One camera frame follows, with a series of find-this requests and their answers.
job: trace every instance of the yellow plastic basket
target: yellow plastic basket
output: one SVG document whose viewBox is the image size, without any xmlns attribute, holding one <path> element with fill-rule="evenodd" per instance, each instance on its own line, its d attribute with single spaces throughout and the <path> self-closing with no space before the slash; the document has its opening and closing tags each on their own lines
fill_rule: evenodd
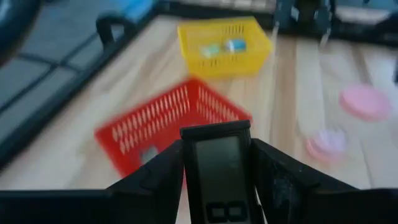
<svg viewBox="0 0 398 224">
<path fill-rule="evenodd" d="M 210 19 L 184 22 L 178 27 L 181 53 L 189 72 L 199 77 L 227 77 L 255 74 L 272 49 L 254 17 Z M 244 52 L 220 52 L 214 57 L 203 55 L 204 46 L 224 45 L 229 39 L 244 39 Z"/>
</svg>

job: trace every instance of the red basket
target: red basket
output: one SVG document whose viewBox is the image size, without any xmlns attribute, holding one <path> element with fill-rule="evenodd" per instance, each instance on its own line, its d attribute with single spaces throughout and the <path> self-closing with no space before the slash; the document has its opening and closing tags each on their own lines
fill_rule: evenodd
<svg viewBox="0 0 398 224">
<path fill-rule="evenodd" d="M 154 146 L 160 153 L 180 139 L 181 127 L 239 119 L 251 117 L 191 78 L 105 124 L 95 137 L 125 177 L 142 165 L 146 149 Z"/>
</svg>

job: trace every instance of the pink object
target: pink object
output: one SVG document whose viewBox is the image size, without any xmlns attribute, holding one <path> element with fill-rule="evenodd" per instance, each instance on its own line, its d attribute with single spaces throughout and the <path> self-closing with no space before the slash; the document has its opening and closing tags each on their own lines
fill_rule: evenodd
<svg viewBox="0 0 398 224">
<path fill-rule="evenodd" d="M 338 160 L 346 149 L 345 134 L 341 130 L 322 130 L 307 140 L 307 151 L 323 162 Z"/>
<path fill-rule="evenodd" d="M 341 92 L 340 105 L 366 121 L 387 118 L 392 109 L 387 97 L 369 85 L 357 85 Z"/>
</svg>

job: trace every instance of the basket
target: basket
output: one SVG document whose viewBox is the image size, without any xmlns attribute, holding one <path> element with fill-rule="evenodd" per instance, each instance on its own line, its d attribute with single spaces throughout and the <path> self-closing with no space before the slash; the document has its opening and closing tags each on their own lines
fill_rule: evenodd
<svg viewBox="0 0 398 224">
<path fill-rule="evenodd" d="M 199 77 L 227 77 L 257 73 L 272 50 L 254 17 L 210 19 L 184 22 L 178 27 L 180 49 L 189 72 Z M 221 52 L 211 58 L 203 55 L 203 47 L 224 45 L 229 39 L 244 39 L 244 52 Z"/>
<path fill-rule="evenodd" d="M 95 132 L 119 173 L 125 177 L 155 147 L 160 153 L 180 139 L 180 128 L 251 117 L 202 81 L 190 78 L 147 103 L 122 114 Z"/>
</svg>

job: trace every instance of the digit display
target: digit display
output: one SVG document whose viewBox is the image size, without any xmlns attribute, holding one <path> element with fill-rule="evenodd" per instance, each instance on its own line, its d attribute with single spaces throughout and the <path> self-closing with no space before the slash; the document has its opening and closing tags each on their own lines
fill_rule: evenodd
<svg viewBox="0 0 398 224">
<path fill-rule="evenodd" d="M 199 141 L 196 149 L 205 222 L 251 223 L 239 138 Z"/>
</svg>

